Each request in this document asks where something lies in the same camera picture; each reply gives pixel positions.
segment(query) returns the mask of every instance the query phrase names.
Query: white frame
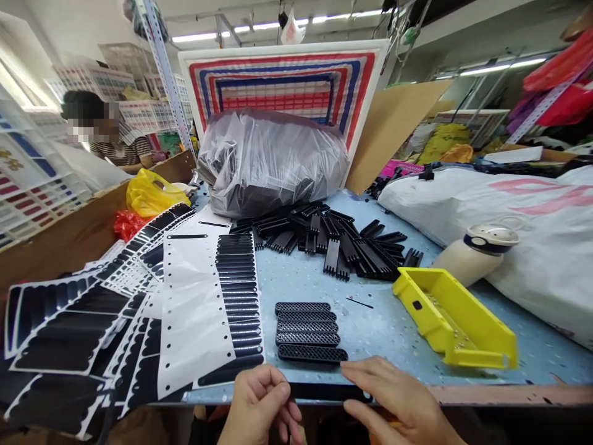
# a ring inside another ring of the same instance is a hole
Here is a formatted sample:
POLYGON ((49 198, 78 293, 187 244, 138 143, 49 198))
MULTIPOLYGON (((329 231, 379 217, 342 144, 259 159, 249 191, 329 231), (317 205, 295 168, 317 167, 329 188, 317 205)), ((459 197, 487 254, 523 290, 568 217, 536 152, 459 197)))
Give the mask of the white frame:
MULTIPOLYGON (((224 48, 224 49, 197 49, 193 51, 180 51, 178 53, 179 66, 181 67, 183 79, 185 85, 188 88, 188 92, 191 90, 190 104, 191 111, 194 119, 199 119, 200 110, 198 109, 198 103, 195 97, 195 91, 193 91, 193 82, 191 81, 191 75, 189 65, 195 61, 207 61, 216 59, 228 59, 234 57, 258 57, 258 56, 286 56, 289 54, 314 54, 314 53, 327 53, 335 54, 341 52, 352 52, 352 51, 369 51, 378 50, 378 55, 375 63, 372 67, 371 78, 369 79, 369 85, 367 87, 366 95, 363 99, 363 104, 360 109, 358 116, 358 122, 352 136, 352 142, 350 143, 350 149, 348 151, 348 168, 342 181, 342 187, 346 183, 348 173, 352 167, 354 155, 356 154, 356 148, 360 141, 360 135, 363 132, 364 123, 366 116, 368 115, 369 108, 371 107, 372 97, 377 89, 377 83, 381 70, 387 57, 387 50, 389 48, 389 39, 377 39, 377 40, 356 40, 356 41, 344 41, 344 42, 331 42, 331 43, 307 43, 299 45, 286 45, 286 46, 254 46, 248 48, 224 48)), ((204 140, 204 131, 201 125, 196 123, 196 130, 200 141, 204 140)))

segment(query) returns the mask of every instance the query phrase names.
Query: yellow plastic bag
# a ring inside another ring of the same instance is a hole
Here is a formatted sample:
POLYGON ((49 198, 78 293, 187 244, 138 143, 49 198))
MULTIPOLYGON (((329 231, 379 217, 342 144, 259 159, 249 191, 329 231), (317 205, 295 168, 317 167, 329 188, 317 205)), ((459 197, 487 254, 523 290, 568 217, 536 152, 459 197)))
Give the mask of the yellow plastic bag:
POLYGON ((140 169, 130 180, 125 193, 128 209, 142 218, 152 218, 177 203, 190 205, 181 190, 165 181, 161 176, 146 169, 140 169))
POLYGON ((430 164, 457 144, 469 144, 469 130, 465 125, 445 124, 438 126, 424 146, 417 165, 430 164))

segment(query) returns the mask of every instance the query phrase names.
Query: hand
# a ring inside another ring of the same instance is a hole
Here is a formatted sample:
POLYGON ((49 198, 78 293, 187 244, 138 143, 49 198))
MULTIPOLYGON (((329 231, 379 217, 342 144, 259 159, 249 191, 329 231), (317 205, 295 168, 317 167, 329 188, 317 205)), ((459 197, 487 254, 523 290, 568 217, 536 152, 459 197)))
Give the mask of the hand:
POLYGON ((282 442, 288 431, 297 444, 303 443, 297 422, 303 417, 290 400, 286 377, 272 365, 242 371, 235 379, 233 402, 218 445, 266 445, 270 427, 278 427, 282 442))
POLYGON ((428 389, 388 361, 375 356, 362 362, 342 362, 342 374, 402 423, 395 430, 369 406, 357 400, 344 402, 346 412, 382 445, 464 444, 428 389))

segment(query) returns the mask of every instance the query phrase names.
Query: red plastic bag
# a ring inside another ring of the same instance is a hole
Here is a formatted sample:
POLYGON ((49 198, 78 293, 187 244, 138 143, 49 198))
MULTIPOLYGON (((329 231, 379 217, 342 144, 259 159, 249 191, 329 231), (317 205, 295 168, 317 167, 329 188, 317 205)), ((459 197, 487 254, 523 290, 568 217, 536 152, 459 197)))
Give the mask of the red plastic bag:
POLYGON ((580 80, 568 87, 544 115, 537 120, 537 125, 551 127, 553 125, 573 125, 581 122, 593 109, 593 88, 589 84, 593 84, 593 82, 580 80))
POLYGON ((116 213, 113 231, 126 242, 131 240, 138 231, 144 227, 149 219, 143 219, 133 211, 125 210, 116 213))
POLYGON ((585 31, 571 46, 523 79, 525 91, 548 91, 571 80, 593 61, 593 30, 585 31))

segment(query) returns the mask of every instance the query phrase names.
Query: yellow plastic tray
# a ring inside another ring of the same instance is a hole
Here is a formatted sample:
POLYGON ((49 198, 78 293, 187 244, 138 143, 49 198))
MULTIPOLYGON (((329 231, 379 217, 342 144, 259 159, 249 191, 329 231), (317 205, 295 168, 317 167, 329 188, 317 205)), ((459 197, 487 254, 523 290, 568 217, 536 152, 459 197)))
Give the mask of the yellow plastic tray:
POLYGON ((393 293, 420 335, 443 362, 479 368, 516 368, 517 338, 444 269, 399 268, 393 293))

